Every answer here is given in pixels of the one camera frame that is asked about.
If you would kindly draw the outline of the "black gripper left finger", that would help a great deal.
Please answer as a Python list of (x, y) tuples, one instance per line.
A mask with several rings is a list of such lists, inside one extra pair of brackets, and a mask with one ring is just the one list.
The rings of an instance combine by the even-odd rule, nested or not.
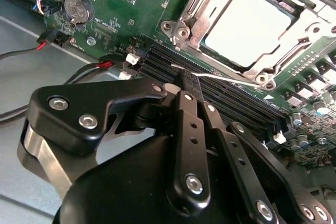
[(202, 211), (211, 199), (199, 79), (182, 70), (173, 83), (152, 79), (37, 89), (26, 119), (26, 151), (64, 199), (86, 172), (151, 137), (173, 139), (166, 189), (176, 211)]

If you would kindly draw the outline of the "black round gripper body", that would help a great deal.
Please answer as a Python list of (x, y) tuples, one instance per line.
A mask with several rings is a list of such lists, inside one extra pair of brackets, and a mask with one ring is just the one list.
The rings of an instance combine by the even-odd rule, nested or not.
[(174, 142), (151, 137), (81, 175), (70, 187), (54, 223), (250, 223), (220, 159), (208, 154), (211, 201), (195, 216), (170, 204)]

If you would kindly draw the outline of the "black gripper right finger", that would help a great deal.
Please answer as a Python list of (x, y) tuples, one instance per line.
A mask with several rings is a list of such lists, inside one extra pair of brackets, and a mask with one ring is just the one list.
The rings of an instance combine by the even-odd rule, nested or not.
[(237, 185), (243, 223), (332, 223), (327, 209), (240, 123), (226, 126), (201, 104), (207, 133)]

